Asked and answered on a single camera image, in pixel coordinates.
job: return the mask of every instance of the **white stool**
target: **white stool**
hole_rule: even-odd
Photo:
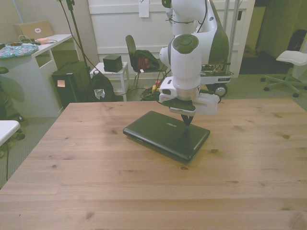
[[[96,65],[96,68],[103,74],[105,75],[107,78],[110,79],[111,83],[112,80],[115,79],[120,79],[120,88],[117,88],[117,85],[115,83],[112,83],[113,85],[113,89],[114,89],[114,93],[116,95],[121,95],[124,93],[127,93],[127,90],[129,88],[129,72],[128,72],[128,63],[127,62],[123,62],[123,68],[119,71],[119,72],[105,72],[104,69],[104,63],[103,62],[99,62]],[[93,77],[94,72],[95,72],[95,68],[90,72],[91,77]],[[127,101],[127,95],[123,95],[124,101]]]
[[[296,66],[303,66],[307,65],[307,54],[304,54],[299,51],[286,50],[283,53],[281,53],[276,60],[282,62],[288,62]],[[293,93],[293,96],[298,97],[300,91],[294,86],[304,86],[304,89],[307,90],[307,83],[290,81],[291,76],[292,76],[292,67],[289,69],[287,76],[283,80],[278,78],[273,78],[270,76],[265,76],[264,78],[261,78],[261,81],[265,81],[265,79],[268,78],[274,82],[277,82],[273,84],[268,84],[266,87],[264,87],[265,91],[268,91],[272,86],[286,85],[295,92]]]

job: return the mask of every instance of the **black backpack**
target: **black backpack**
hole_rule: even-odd
[[[97,74],[94,71],[92,77],[93,90],[95,92],[96,102],[122,102],[123,96],[117,96],[114,94],[112,83],[109,78],[103,75],[101,72]]]

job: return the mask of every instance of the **sticky note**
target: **sticky note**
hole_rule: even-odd
[[[139,17],[149,18],[149,0],[139,0]]]

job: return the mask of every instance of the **caster wheel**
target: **caster wheel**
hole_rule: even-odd
[[[22,121],[24,121],[24,118],[22,116],[19,116],[18,121],[22,122]]]
[[[25,135],[24,135],[23,133],[17,134],[17,139],[18,139],[18,140],[22,140],[22,139],[24,139],[24,138],[25,138]]]
[[[228,92],[228,88],[225,84],[215,84],[213,85],[213,88],[211,91],[213,91],[220,97],[224,97]]]

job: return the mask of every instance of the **small black box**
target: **small black box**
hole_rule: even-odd
[[[123,68],[121,56],[108,55],[104,59],[105,72],[119,72]]]

